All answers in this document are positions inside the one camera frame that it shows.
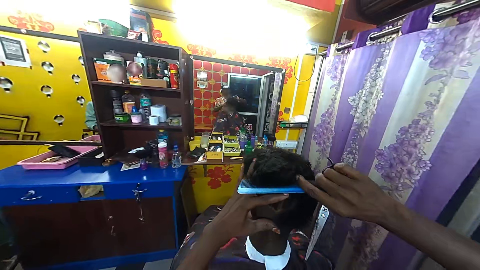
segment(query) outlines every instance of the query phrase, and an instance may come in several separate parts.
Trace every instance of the drawer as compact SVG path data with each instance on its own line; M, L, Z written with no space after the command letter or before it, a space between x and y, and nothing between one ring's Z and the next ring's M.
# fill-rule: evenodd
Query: drawer
M74 203L79 198L74 186L0 188L1 206Z
M173 181L104 184L103 190L106 199L135 199L133 190L144 190L140 198L169 197L173 196Z

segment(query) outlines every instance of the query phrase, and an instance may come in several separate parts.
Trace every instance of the green bottle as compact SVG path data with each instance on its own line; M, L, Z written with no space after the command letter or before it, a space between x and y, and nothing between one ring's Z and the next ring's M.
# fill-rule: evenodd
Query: green bottle
M247 146L245 146L245 156L253 152L253 147L250 139L247 139Z

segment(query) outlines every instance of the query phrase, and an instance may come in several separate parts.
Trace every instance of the drawer handle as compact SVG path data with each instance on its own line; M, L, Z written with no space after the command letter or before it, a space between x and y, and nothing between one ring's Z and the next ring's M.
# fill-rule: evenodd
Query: drawer handle
M32 200L36 200L36 199L40 199L42 196L36 196L36 197L33 197L33 198L30 198L30 196L32 195L35 195L35 191L34 190L29 190L27 192L27 194L25 194L23 197L21 197L20 199L22 201L32 201Z

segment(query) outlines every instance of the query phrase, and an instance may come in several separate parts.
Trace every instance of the red bottle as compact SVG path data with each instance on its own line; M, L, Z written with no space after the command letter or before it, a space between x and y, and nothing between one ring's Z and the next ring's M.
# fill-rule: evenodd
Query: red bottle
M179 66L177 64L169 64L170 67L170 87L179 88Z
M168 167L168 150L167 143L158 143L158 159L160 160L160 168L165 169Z

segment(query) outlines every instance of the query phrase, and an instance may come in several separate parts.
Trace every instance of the hand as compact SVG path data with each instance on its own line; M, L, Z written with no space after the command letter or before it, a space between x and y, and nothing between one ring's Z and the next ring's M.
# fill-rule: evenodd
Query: hand
M298 179L306 193L343 217L380 223L396 203L367 175L344 163L317 174L313 184Z
M254 163L255 161L251 163L247 175L253 173ZM239 184L243 179L243 166L242 164ZM220 213L205 227L204 233L208 233L222 243L226 243L235 236L246 236L260 231L279 233L279 230L271 220L252 220L250 210L257 206L274 204L286 198L288 198L288 194L257 196L254 194L238 194L235 189L233 196L228 200Z

